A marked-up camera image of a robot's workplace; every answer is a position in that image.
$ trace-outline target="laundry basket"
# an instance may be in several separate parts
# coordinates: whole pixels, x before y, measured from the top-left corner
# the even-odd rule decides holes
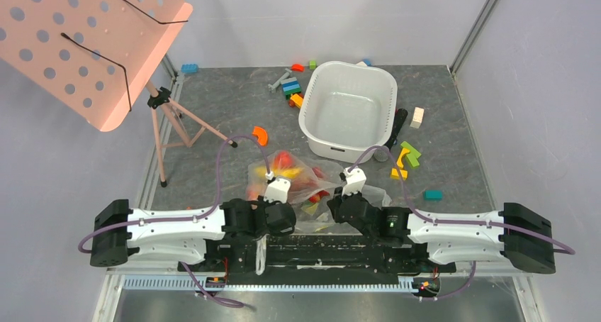
[[[396,91],[394,77],[382,69],[344,62],[320,65],[298,116],[311,150],[322,157],[355,162],[365,149],[383,145],[391,136]]]

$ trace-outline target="white wall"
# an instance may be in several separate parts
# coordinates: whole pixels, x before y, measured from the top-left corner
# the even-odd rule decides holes
[[[599,0],[500,0],[458,73],[497,203],[538,211],[576,249],[536,278],[548,321],[599,320],[599,13]]]
[[[201,67],[289,66],[367,57],[450,65],[485,0],[186,0],[169,56]]]
[[[153,81],[169,85],[162,70]],[[0,321],[90,321],[104,271],[77,243],[112,200],[135,199],[149,94],[101,133],[3,60],[0,84]]]

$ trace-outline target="perforated panel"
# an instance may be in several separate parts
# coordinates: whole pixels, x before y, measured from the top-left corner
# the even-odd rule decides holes
[[[128,1],[163,22],[192,12],[184,0]],[[111,131],[130,108],[123,70],[60,33],[124,65],[133,103],[183,25],[160,25],[123,0],[0,0],[0,57]]]

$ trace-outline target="plastic bag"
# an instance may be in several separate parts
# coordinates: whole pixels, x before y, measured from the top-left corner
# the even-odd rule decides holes
[[[333,161],[296,157],[286,150],[276,151],[268,160],[276,176],[283,176],[291,181],[288,203],[296,214],[296,233],[358,233],[347,223],[335,223],[326,204],[332,198],[334,190],[342,185],[339,176],[342,166]],[[255,200],[265,192],[265,173],[263,160],[249,165],[249,200]],[[390,205],[391,198],[383,189],[366,185],[362,194],[374,206]]]

